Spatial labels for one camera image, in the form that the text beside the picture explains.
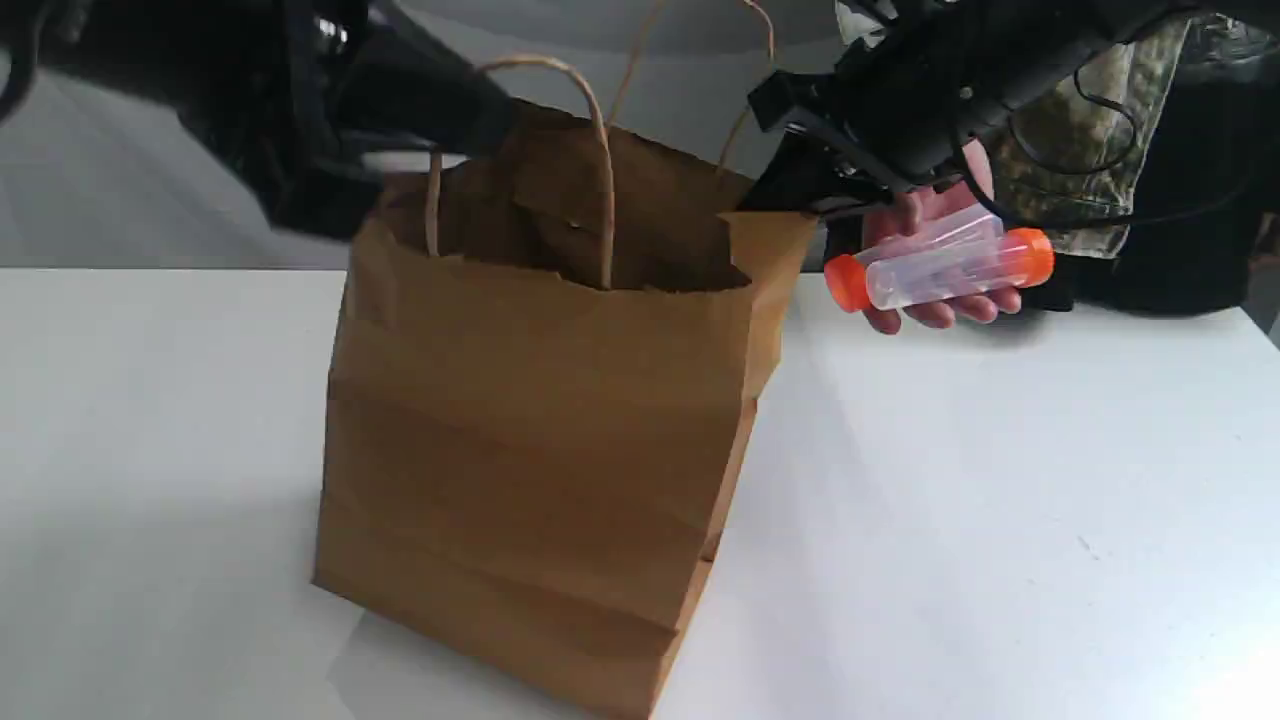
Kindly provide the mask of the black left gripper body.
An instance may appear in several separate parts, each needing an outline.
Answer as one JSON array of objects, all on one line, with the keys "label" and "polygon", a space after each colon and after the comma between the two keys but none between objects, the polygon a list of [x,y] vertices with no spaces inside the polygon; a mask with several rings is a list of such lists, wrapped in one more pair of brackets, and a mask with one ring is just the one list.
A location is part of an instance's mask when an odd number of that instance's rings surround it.
[{"label": "black left gripper body", "polygon": [[379,152],[494,152],[515,101],[413,20],[301,20],[300,181],[364,179]]}]

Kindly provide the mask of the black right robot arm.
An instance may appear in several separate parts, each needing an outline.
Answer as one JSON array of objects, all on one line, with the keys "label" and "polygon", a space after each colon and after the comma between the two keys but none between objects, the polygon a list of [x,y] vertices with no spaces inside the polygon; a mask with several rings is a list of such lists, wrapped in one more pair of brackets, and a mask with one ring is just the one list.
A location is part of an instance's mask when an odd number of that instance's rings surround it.
[{"label": "black right robot arm", "polygon": [[842,217],[963,181],[1012,225],[1152,224],[1019,215],[982,190],[963,146],[1111,47],[1198,12],[1277,31],[1275,1],[901,1],[874,47],[856,41],[831,73],[777,70],[749,94],[759,127],[788,136],[740,208]]}]

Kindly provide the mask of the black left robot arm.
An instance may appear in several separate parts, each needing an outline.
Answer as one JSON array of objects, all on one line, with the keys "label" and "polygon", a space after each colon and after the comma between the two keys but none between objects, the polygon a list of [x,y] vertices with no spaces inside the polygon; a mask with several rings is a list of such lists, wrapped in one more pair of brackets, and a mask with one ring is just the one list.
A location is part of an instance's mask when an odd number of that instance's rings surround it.
[{"label": "black left robot arm", "polygon": [[515,100],[393,1],[5,1],[3,115],[37,69],[156,102],[256,199],[268,224],[349,240],[372,152],[499,149]]}]

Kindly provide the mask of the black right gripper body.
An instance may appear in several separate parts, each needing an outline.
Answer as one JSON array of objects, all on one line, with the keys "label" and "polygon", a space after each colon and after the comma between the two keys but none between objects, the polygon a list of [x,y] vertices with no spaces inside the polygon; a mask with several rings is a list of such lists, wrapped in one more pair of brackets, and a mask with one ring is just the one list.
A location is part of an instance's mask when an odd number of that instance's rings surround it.
[{"label": "black right gripper body", "polygon": [[740,208],[847,217],[915,190],[975,187],[964,150],[998,115],[980,96],[998,32],[997,20],[908,20],[826,73],[772,72],[748,108],[783,138]]}]

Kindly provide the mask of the person's right hand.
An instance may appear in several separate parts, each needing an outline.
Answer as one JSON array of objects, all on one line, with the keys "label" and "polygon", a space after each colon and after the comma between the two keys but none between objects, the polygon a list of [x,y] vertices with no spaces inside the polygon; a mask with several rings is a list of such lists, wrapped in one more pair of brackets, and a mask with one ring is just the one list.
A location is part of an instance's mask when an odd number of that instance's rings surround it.
[{"label": "person's right hand", "polygon": [[[992,193],[989,156],[979,140],[973,140],[964,147],[964,158],[980,188]],[[863,218],[863,240],[867,245],[881,243],[895,236],[913,236],[920,232],[927,222],[947,217],[977,200],[965,184],[956,184],[943,192],[932,187],[900,193],[893,205],[872,211]],[[1021,310],[1021,296],[1015,288],[1001,288],[988,293],[948,299],[942,302],[920,304],[904,310],[864,311],[864,318],[881,334],[897,334],[902,329],[905,316],[931,329],[945,331],[954,327],[960,318],[979,324],[989,324],[1002,315],[1018,314]]]}]

